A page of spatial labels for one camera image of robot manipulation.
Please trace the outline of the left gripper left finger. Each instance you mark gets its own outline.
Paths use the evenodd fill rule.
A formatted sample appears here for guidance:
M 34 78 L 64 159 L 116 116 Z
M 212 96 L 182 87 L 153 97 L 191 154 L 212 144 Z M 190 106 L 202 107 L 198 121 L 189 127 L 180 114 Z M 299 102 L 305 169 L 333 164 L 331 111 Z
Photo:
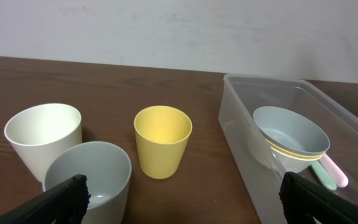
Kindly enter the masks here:
M 74 175 L 0 216 L 0 224 L 81 224 L 90 194 L 87 177 Z

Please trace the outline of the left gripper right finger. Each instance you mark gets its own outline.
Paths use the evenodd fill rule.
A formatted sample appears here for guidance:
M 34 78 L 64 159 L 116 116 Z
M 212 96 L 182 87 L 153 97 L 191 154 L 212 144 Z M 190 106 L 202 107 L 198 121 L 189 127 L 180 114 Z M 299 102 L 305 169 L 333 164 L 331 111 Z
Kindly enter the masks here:
M 286 172 L 279 197 L 288 224 L 358 224 L 358 206 L 310 182 Z

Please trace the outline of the white bowl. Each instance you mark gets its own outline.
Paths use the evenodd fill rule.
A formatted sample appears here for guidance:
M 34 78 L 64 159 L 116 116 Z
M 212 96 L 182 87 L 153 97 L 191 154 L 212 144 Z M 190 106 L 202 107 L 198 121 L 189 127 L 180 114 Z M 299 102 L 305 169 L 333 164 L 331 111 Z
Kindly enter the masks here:
M 304 159 L 299 157 L 293 157 L 288 156 L 284 153 L 281 153 L 279 151 L 273 150 L 275 156 L 278 158 L 278 160 L 282 163 L 286 171 L 291 171 L 295 173 L 299 173 L 306 168 L 308 168 L 314 161 L 317 161 L 321 158 L 321 156 L 311 159 Z

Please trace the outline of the yellow bowl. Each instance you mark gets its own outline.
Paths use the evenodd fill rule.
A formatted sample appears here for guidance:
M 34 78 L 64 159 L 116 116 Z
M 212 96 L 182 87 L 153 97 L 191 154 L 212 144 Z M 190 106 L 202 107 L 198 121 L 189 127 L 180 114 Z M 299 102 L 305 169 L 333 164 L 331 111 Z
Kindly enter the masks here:
M 271 141 L 267 140 L 269 146 L 277 151 L 277 152 L 280 152 L 282 154 L 285 154 L 285 155 L 288 155 L 288 156 L 292 156 L 292 157 L 296 157 L 296 158 L 299 158 L 299 159 L 305 159 L 305 160 L 312 160 L 312 159 L 319 159 L 321 157 L 323 157 L 326 153 L 321 153 L 321 154 L 318 154 L 317 156 L 306 156 L 306 155 L 302 155 L 302 154 L 297 154 L 297 153 L 294 153 L 294 152 L 290 152 L 282 147 L 279 147 L 277 146 L 276 144 L 272 143 Z

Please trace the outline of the grey bowl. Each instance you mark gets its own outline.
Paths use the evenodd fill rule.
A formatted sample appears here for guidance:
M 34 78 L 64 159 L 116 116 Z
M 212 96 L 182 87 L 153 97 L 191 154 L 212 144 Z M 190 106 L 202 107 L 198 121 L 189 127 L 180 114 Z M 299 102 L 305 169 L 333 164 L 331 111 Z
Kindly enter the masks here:
M 294 111 L 261 106 L 253 112 L 253 119 L 267 140 L 290 152 L 317 156 L 331 146 L 328 135 L 317 124 Z

